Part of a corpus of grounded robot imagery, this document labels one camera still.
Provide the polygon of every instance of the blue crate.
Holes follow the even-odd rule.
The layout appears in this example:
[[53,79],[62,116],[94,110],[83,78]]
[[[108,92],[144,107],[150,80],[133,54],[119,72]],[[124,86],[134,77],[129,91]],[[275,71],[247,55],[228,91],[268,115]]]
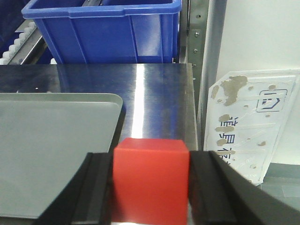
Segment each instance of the blue crate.
[[31,0],[34,19],[58,63],[170,63],[177,55],[181,0]]
[[0,47],[24,21],[21,10],[29,0],[0,0]]

